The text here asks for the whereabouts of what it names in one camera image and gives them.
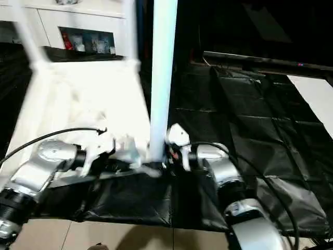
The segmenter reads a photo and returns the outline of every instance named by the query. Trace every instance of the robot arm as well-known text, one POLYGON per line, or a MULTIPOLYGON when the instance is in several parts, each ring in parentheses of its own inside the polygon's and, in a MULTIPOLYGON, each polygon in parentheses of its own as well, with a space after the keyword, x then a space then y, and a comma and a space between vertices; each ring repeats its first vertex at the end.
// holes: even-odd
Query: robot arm
POLYGON ((196 152, 189 153, 189 159, 190 165, 197 164, 209 173, 209 181, 206 178, 200 183, 210 198, 217 201, 230 228, 227 234, 230 249, 286 248, 279 232, 259 201, 247 191, 244 180, 225 152, 211 145, 199 145, 196 152))
POLYGON ((55 173, 83 166, 85 156, 78 146, 59 140, 46 140, 38 146, 0 192, 1 247, 7 248, 15 241, 55 173))

